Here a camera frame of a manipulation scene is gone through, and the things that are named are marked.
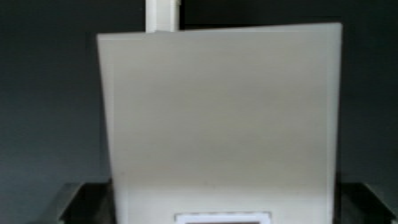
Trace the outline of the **gripper left finger with black tip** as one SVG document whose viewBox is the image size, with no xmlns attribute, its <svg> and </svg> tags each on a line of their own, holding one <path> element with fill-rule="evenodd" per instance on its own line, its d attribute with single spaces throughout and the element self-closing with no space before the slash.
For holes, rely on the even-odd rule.
<svg viewBox="0 0 398 224">
<path fill-rule="evenodd" d="M 33 224 L 115 224 L 111 183 L 67 183 Z"/>
</svg>

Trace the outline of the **gripper right finger with black tip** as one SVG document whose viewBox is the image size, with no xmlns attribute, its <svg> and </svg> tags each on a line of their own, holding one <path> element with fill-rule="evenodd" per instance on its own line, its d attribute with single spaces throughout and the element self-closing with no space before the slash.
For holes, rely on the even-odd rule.
<svg viewBox="0 0 398 224">
<path fill-rule="evenodd" d="M 364 183 L 337 183 L 333 224 L 392 224 L 398 215 Z"/>
</svg>

